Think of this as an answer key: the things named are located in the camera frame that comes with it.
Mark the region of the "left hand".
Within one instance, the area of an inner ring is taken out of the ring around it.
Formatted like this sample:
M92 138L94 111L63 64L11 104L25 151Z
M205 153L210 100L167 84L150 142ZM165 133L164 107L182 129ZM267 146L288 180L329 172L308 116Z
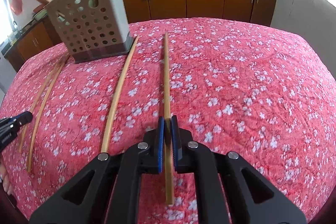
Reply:
M6 170L3 160L1 160L0 173L3 189L10 196L13 193L13 186L10 182L9 174Z

